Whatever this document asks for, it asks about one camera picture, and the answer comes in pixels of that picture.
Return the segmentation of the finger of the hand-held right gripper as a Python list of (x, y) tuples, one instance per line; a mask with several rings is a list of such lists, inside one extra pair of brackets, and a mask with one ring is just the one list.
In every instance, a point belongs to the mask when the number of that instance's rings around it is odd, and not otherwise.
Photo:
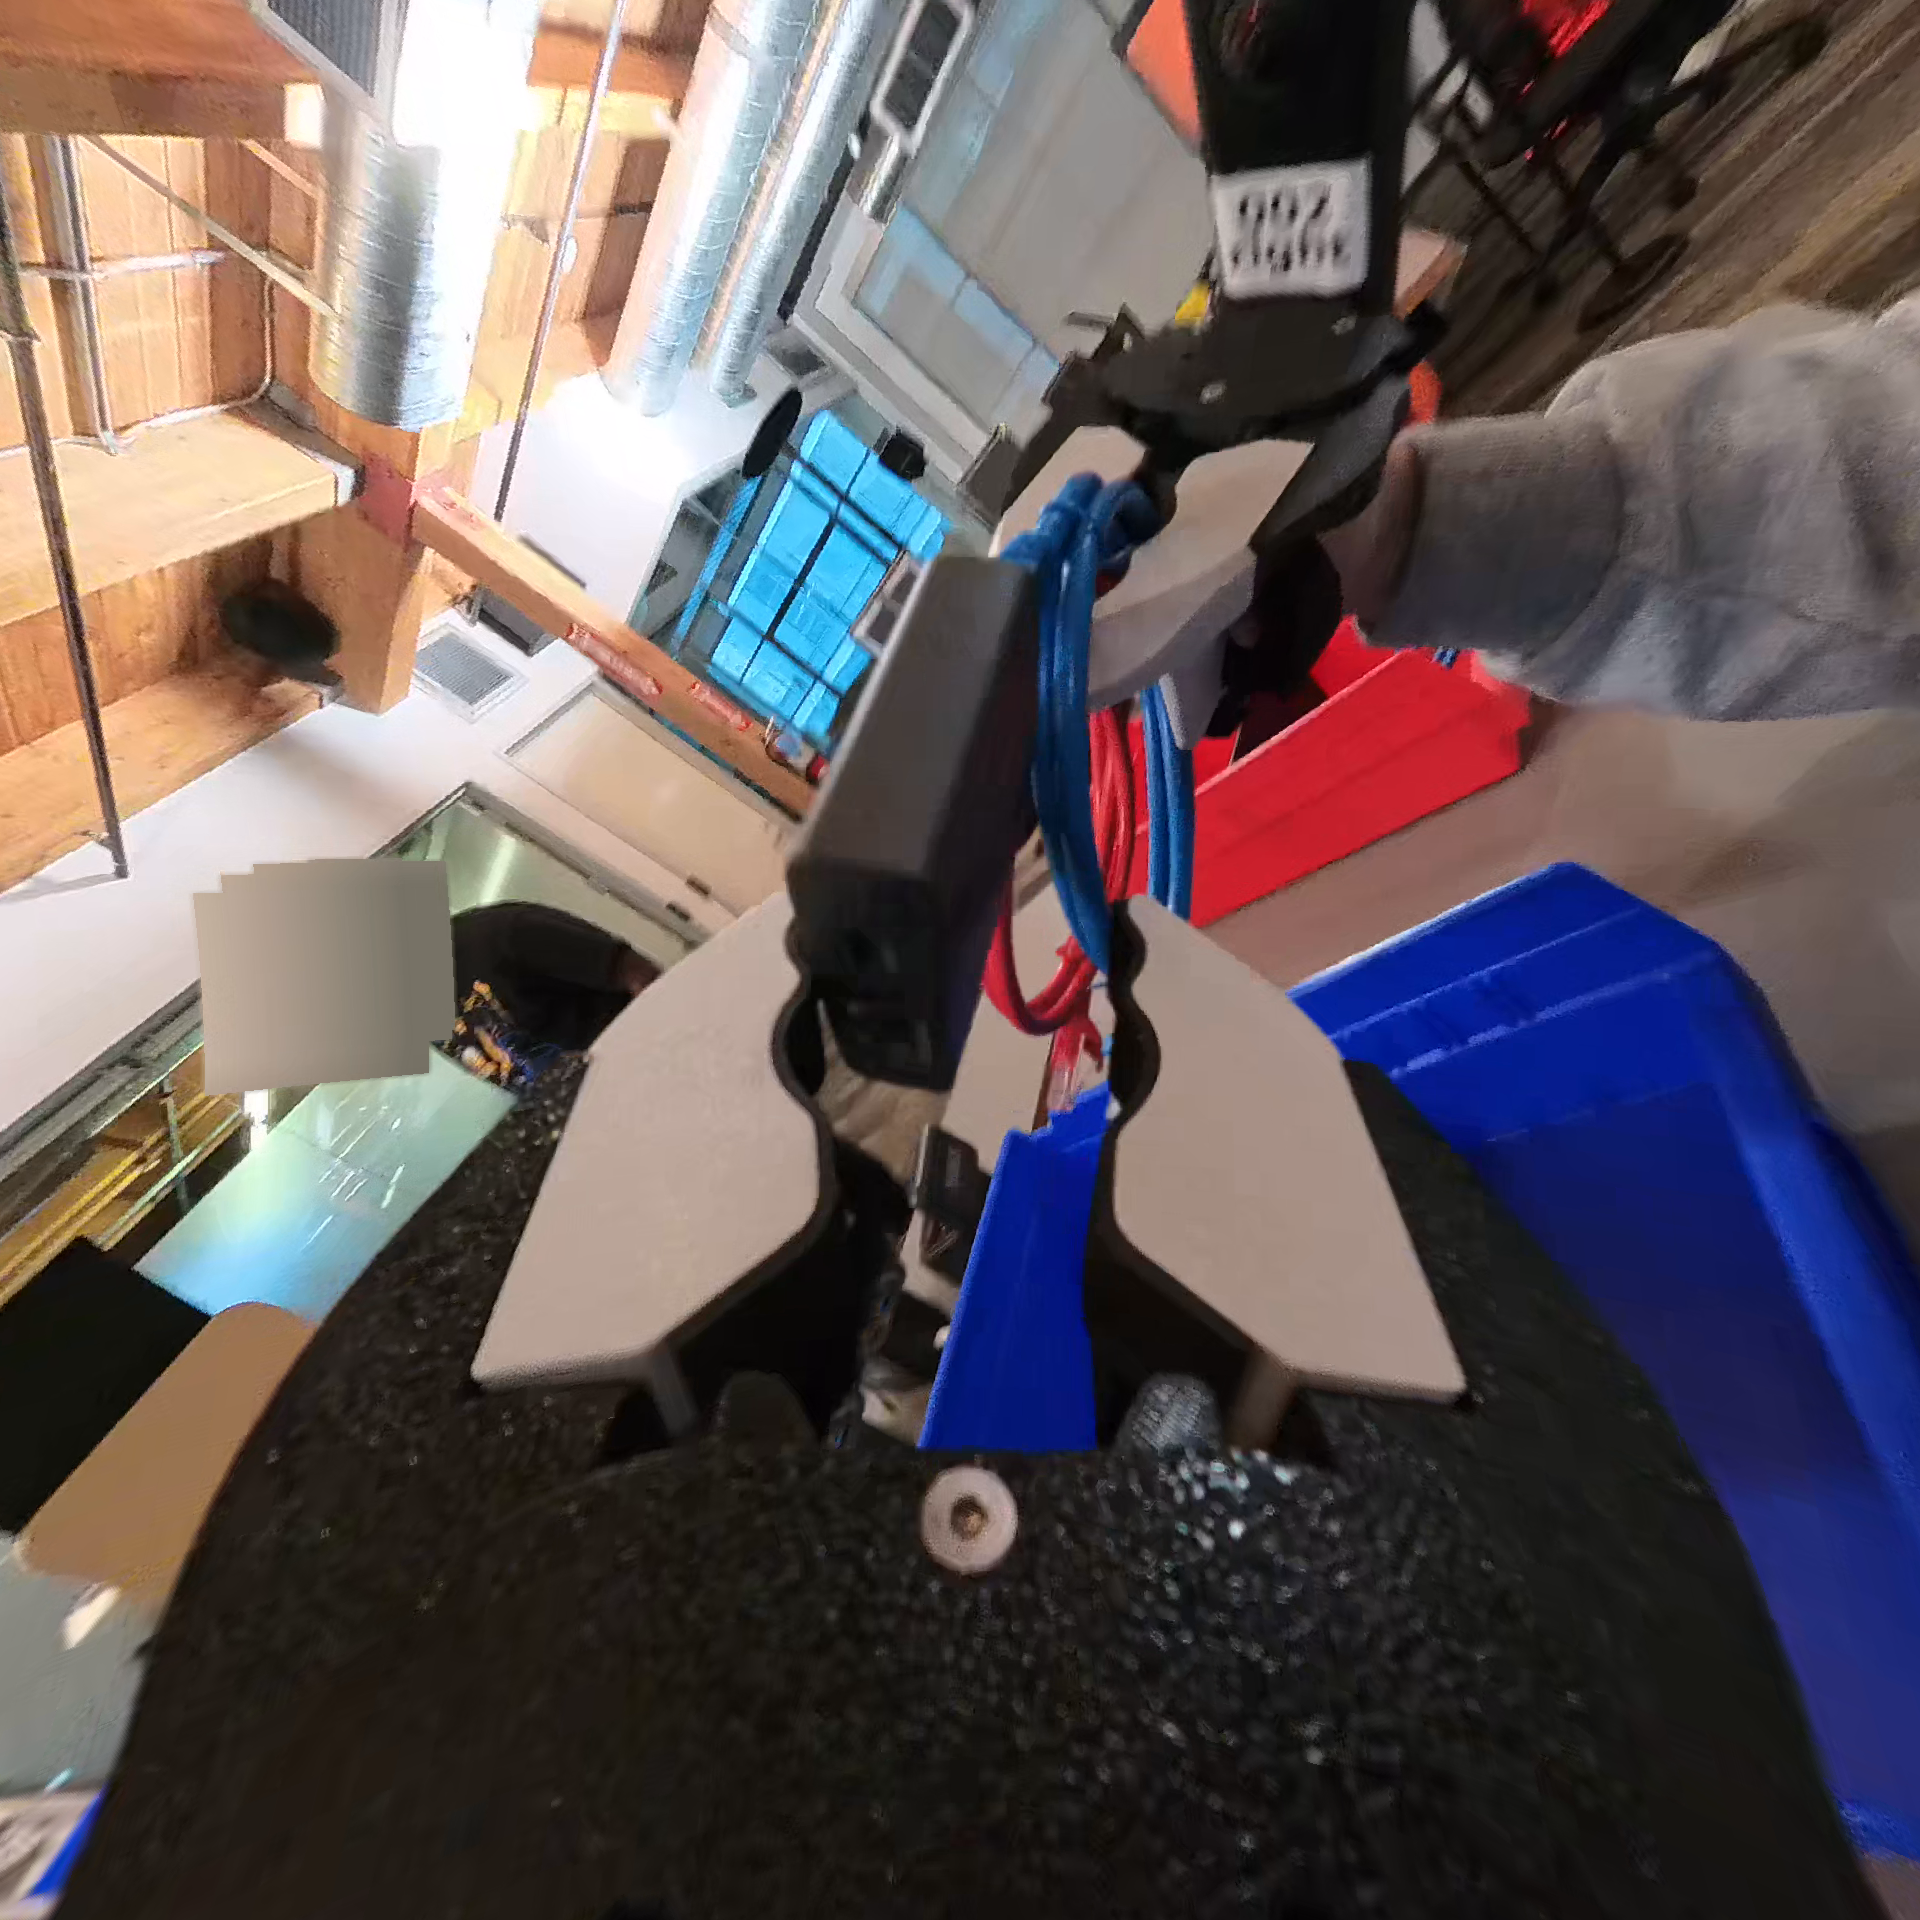
[(1256, 526), (1285, 500), (1312, 441), (1259, 436), (1193, 459), (1177, 485), (1165, 533), (1089, 605), (1089, 710), (1148, 690), (1177, 690), (1187, 710), (1224, 668), (1224, 644), (1256, 596)]
[(992, 516), (992, 548), (1011, 548), (1037, 526), (1045, 505), (1075, 485), (1131, 485), (1148, 446), (1127, 427), (1075, 427), (1057, 454), (1045, 454), (1026, 478), (1011, 485), (1011, 500)]

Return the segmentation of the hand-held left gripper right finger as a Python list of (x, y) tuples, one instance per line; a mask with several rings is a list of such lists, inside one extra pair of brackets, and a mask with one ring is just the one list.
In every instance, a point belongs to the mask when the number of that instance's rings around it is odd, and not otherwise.
[(1110, 1135), (1084, 1239), (1101, 1420), (1210, 1385), (1225, 1440), (1300, 1389), (1462, 1405), (1466, 1363), (1354, 1071), (1259, 970), (1153, 897), (1111, 908)]

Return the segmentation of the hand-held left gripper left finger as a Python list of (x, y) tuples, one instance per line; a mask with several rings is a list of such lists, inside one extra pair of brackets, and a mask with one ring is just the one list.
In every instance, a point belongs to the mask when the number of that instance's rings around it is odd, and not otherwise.
[(781, 1071), (789, 922), (784, 889), (761, 897), (591, 1045), (471, 1351), (484, 1389), (690, 1389), (682, 1348), (826, 1219), (826, 1120)]

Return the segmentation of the blue plastic bin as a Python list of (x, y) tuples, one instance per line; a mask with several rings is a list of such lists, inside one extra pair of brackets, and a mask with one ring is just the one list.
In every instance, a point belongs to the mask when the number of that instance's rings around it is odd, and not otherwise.
[[(1916, 1859), (1916, 1259), (1759, 988), (1552, 863), (1291, 988), (1649, 1372), (1774, 1606), (1850, 1843)], [(1084, 1454), (1110, 1106), (1007, 1135), (924, 1451)]]

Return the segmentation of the black network adapter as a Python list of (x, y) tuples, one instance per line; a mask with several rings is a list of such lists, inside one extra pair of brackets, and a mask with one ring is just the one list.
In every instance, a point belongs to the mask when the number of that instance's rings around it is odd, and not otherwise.
[(789, 954), (850, 1071), (949, 1088), (1032, 834), (1037, 578), (944, 559), (908, 590), (789, 850)]

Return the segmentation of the person's right forearm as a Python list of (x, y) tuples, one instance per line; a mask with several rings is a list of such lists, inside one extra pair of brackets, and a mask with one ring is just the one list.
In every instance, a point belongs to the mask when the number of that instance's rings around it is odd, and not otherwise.
[(1361, 644), (1686, 719), (1916, 710), (1916, 294), (1661, 334), (1412, 433), (1420, 533)]

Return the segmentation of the person's right hand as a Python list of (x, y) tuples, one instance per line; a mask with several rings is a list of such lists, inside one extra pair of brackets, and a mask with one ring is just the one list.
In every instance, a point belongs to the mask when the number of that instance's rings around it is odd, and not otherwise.
[(1334, 562), (1339, 578), (1339, 605), (1361, 637), (1393, 616), (1402, 590), (1420, 505), (1425, 505), (1420, 433), (1399, 433), (1382, 459), (1382, 491), (1367, 495), (1367, 505), (1323, 533), (1323, 559)]

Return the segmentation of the orange screen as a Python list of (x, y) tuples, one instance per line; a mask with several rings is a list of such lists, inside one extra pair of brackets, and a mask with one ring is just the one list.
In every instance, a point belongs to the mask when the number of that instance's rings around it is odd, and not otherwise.
[(1134, 71), (1161, 121), (1201, 152), (1201, 79), (1187, 45), (1187, 7), (1184, 0), (1131, 0), (1111, 31), (1117, 65)]

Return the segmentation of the red plastic bin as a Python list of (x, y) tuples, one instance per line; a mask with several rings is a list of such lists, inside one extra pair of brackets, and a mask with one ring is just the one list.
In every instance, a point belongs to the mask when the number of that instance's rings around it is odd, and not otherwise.
[(1462, 651), (1382, 651), (1339, 624), (1317, 705), (1235, 755), (1193, 749), (1193, 924), (1214, 924), (1520, 769), (1533, 700)]

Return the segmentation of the grid window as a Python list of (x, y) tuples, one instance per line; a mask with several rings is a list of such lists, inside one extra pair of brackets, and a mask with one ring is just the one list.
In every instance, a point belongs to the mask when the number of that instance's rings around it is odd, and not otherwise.
[(631, 601), (646, 644), (811, 749), (827, 749), (861, 700), (874, 651), (859, 616), (885, 569), (934, 562), (955, 533), (919, 478), (880, 467), (880, 441), (861, 396), (797, 423), (761, 478), (722, 471), (675, 505)]

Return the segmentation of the wooden beam with red stickers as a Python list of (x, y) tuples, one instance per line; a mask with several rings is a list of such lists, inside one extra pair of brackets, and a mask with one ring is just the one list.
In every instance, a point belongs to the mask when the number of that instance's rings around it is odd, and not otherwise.
[(486, 521), (443, 478), (423, 485), (386, 459), (361, 459), (358, 509), (400, 548), (423, 548), (468, 574), (476, 590), (516, 605), (533, 628), (568, 644), (611, 690), (625, 690), (663, 725), (690, 735), (707, 755), (731, 769), (774, 807), (801, 817), (811, 807), (808, 775), (774, 755), (761, 719), (711, 690), (694, 662), (606, 616), (588, 583), (547, 562), (527, 537)]

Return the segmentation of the cardboard panel with black sheet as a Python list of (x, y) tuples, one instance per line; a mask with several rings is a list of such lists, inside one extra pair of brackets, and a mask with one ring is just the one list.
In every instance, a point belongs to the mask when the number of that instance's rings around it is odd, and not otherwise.
[(317, 1334), (200, 1313), (74, 1239), (0, 1313), (0, 1527), (27, 1573), (169, 1595), (213, 1502)]

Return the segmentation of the white wall vent grille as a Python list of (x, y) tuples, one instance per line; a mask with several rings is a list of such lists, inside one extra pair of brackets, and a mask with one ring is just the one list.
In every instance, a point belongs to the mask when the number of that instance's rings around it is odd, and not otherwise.
[(527, 678), (497, 659), (459, 617), (438, 617), (417, 646), (417, 695), (459, 719), (484, 719), (521, 700)]

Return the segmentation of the large silver air duct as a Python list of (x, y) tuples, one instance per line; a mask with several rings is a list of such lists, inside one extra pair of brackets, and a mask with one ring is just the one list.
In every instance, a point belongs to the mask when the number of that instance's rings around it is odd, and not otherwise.
[(443, 177), (443, 7), (411, 7), (391, 100), (324, 85), (324, 332), (312, 375), (332, 406), (375, 427), (424, 427), (443, 396), (438, 177)]

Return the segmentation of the white duct vent grille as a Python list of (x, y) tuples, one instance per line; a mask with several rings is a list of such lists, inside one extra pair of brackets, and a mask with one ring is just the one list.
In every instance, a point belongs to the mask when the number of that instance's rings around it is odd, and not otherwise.
[(411, 0), (249, 0), (249, 17), (324, 85), (391, 100)]

